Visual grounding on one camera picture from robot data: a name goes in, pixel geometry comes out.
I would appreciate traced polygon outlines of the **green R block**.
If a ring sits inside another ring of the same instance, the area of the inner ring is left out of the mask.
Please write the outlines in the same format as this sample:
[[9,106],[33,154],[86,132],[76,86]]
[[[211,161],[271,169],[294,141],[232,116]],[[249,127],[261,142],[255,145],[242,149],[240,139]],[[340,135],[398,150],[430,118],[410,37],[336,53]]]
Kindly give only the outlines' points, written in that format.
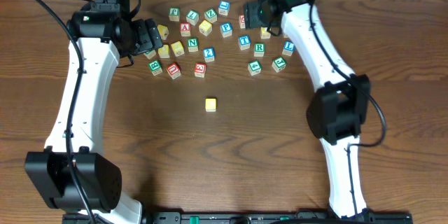
[[264,43],[255,43],[254,44],[254,56],[255,57],[263,57],[265,54],[265,44]]

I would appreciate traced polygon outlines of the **yellow C block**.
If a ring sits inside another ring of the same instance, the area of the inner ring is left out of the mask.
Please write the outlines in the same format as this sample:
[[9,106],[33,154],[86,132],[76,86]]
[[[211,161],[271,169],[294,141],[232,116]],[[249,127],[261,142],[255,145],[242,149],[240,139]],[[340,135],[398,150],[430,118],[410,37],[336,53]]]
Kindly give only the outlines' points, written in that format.
[[216,112],[217,99],[216,98],[206,98],[205,109],[206,109],[206,112]]

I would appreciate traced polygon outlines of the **yellow o block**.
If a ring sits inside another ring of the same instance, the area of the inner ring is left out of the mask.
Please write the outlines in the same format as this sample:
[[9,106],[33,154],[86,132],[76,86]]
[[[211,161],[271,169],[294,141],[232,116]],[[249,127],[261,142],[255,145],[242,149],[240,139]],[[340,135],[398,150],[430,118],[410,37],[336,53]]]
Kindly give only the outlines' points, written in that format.
[[161,48],[157,49],[157,53],[159,54],[161,59],[169,59],[170,58],[169,45],[164,44]]
[[261,39],[270,39],[271,38],[271,34],[268,32],[266,27],[260,28],[260,37],[261,37]]

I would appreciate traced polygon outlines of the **red C block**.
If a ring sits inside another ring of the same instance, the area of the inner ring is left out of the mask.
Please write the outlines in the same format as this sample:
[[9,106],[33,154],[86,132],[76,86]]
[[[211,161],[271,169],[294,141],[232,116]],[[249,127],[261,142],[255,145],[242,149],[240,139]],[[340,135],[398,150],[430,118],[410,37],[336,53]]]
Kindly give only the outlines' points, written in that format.
[[246,28],[244,15],[239,16],[239,26],[241,29]]

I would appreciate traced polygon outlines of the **yellow block near left gripper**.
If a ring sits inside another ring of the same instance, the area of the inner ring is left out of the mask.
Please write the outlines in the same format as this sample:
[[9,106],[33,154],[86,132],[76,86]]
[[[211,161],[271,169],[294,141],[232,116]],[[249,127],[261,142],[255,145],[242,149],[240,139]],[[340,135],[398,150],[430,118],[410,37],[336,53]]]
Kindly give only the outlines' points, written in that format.
[[167,40],[167,37],[168,37],[168,35],[169,35],[169,29],[168,29],[168,27],[159,24],[159,25],[157,26],[157,30],[159,31],[160,38],[161,38],[162,40]]

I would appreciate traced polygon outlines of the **blue F block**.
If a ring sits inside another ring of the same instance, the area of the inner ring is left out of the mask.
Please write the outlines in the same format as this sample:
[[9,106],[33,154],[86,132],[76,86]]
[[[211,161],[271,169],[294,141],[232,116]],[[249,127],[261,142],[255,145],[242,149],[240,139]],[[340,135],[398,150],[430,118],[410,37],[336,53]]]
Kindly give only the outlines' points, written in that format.
[[232,31],[233,31],[232,25],[229,22],[220,25],[220,32],[223,38],[231,36]]

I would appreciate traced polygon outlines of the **yellow S block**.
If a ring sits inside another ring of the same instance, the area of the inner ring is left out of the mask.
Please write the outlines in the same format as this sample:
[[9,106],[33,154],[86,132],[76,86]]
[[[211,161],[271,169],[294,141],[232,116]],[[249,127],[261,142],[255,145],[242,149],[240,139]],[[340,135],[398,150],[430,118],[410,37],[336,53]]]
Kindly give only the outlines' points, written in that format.
[[176,41],[176,42],[172,43],[171,49],[173,50],[174,55],[176,57],[179,57],[179,56],[182,56],[185,54],[185,49],[183,47],[182,42],[180,42],[180,41]]

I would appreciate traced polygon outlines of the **blue top block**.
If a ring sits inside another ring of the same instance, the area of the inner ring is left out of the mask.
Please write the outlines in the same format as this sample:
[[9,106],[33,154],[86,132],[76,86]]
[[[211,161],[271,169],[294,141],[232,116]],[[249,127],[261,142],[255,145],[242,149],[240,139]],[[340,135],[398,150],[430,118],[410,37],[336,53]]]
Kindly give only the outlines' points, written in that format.
[[218,5],[218,14],[228,16],[230,10],[230,2],[229,1],[220,1]]

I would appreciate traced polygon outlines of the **red A block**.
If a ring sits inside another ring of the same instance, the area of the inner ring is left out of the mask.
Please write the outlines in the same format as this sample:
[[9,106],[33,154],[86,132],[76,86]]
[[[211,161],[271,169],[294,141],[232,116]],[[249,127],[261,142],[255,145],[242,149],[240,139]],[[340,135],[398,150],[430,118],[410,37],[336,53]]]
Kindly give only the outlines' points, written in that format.
[[182,22],[180,24],[180,33],[183,37],[191,36],[191,26],[189,22]]

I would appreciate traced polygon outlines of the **green Z block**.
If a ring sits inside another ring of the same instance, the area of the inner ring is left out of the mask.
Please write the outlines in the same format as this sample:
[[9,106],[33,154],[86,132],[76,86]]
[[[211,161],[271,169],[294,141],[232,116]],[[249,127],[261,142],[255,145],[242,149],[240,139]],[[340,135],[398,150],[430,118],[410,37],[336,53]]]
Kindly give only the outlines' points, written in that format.
[[206,10],[204,12],[204,16],[205,16],[206,21],[208,21],[210,23],[214,23],[218,19],[218,14],[213,8]]

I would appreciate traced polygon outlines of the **green N block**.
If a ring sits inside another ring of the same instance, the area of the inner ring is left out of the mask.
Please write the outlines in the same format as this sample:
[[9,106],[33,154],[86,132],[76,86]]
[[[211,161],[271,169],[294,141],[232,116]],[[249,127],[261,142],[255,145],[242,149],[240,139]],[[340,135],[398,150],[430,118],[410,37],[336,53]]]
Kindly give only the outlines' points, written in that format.
[[187,45],[188,45],[188,51],[190,53],[197,52],[199,50],[197,38],[189,38],[187,40]]

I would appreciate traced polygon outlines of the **yellow block upper middle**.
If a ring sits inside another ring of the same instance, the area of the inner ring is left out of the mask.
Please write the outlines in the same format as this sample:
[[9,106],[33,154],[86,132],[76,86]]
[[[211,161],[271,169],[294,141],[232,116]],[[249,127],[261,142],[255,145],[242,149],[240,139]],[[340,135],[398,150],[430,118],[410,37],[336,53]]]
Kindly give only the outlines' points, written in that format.
[[208,35],[210,35],[210,33],[212,32],[212,30],[213,30],[213,26],[212,26],[212,24],[211,24],[209,21],[207,21],[207,20],[203,20],[203,21],[200,23],[200,25],[199,25],[199,32],[200,32],[201,34],[203,34],[204,36],[208,36]]

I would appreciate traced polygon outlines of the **green 4 block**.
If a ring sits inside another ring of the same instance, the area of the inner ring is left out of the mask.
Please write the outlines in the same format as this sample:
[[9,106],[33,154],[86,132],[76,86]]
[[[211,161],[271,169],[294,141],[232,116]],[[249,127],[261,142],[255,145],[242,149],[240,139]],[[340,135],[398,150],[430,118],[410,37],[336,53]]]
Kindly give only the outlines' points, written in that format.
[[258,60],[254,60],[248,63],[249,73],[254,76],[262,71],[262,66]]

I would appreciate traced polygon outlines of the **green J block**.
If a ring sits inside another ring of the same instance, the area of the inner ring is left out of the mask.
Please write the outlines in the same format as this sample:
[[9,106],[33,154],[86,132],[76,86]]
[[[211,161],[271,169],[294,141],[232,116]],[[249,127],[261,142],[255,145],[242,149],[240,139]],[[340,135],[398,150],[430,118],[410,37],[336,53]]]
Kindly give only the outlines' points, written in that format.
[[277,58],[273,59],[273,61],[272,61],[272,68],[277,73],[284,70],[286,68],[286,65],[287,65],[287,63],[283,57],[277,57]]

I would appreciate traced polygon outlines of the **blue 2 block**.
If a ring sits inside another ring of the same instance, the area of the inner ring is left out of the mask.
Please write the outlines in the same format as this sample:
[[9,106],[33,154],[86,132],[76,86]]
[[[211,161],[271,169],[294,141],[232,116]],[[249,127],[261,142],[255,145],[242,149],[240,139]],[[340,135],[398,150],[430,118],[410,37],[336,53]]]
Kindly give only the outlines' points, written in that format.
[[203,49],[203,56],[205,62],[213,62],[216,55],[213,48],[205,48]]

